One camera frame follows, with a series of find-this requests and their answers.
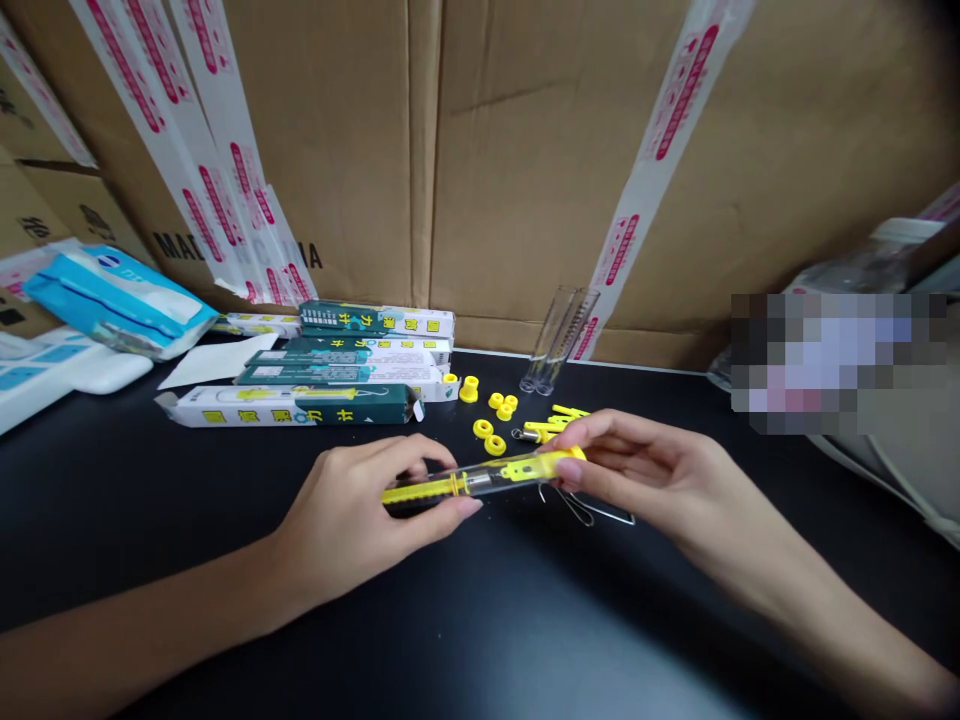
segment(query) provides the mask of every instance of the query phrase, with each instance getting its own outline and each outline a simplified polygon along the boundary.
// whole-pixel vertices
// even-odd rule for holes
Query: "black tabletop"
[[[458,353],[482,397],[525,362]],[[315,457],[419,430],[461,464],[483,403],[403,427],[187,429],[153,403],[157,368],[108,397],[75,393],[0,437],[0,630],[239,548],[273,530]],[[761,437],[702,377],[568,366],[552,403],[614,407],[717,439],[840,575],[960,667],[960,558],[882,489],[804,438]],[[508,440],[508,454],[531,446]],[[486,498],[448,540],[274,635],[185,672],[130,717],[726,718],[843,716],[759,619],[651,528],[587,528],[555,493]]]

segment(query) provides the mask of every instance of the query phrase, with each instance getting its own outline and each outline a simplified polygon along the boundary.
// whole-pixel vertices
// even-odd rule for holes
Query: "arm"
[[[857,597],[713,440],[603,410],[544,449],[573,445],[590,462],[560,461],[564,490],[664,532],[863,715],[934,718],[960,700],[957,678]]]
[[[419,435],[324,453],[272,535],[0,636],[0,715],[105,717],[446,537],[478,500],[452,498],[410,520],[391,518],[380,501],[399,473],[425,474],[425,457],[456,467]]]

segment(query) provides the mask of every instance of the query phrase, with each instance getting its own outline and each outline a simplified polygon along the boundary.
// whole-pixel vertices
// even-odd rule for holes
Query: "blue package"
[[[186,352],[218,317],[175,282],[107,245],[61,252],[23,289],[94,340],[152,360]]]

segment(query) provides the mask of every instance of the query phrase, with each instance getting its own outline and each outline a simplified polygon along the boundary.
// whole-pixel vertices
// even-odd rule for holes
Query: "test tube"
[[[537,380],[543,374],[547,355],[550,354],[550,349],[560,334],[563,319],[567,315],[567,310],[573,304],[577,292],[577,288],[561,285],[554,293],[550,310],[547,311],[547,319],[543,321],[537,344],[533,346],[530,365],[523,379],[520,380],[520,389],[523,392],[533,392],[537,389]]]
[[[557,461],[567,457],[586,459],[578,447],[498,458],[479,465],[414,478],[400,487],[385,490],[382,502],[388,507],[427,505],[458,495],[487,495],[531,483],[548,482],[557,477]]]
[[[573,346],[577,344],[580,332],[593,312],[593,306],[597,304],[597,298],[600,297],[598,290],[590,288],[580,288],[577,291],[573,302],[567,308],[561,323],[560,333],[557,335],[550,352],[543,362],[543,370],[536,380],[536,390],[540,395],[550,395],[553,392],[554,385],[557,382],[557,376],[563,369],[573,351]]]

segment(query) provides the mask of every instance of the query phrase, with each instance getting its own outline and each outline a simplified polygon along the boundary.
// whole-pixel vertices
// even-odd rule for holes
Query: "fingernail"
[[[577,492],[580,489],[580,477],[582,471],[576,460],[563,458],[557,461],[557,475],[563,480],[564,489],[569,492]]]
[[[466,520],[482,507],[483,501],[477,498],[463,498],[457,503],[457,512],[460,513],[461,518]]]

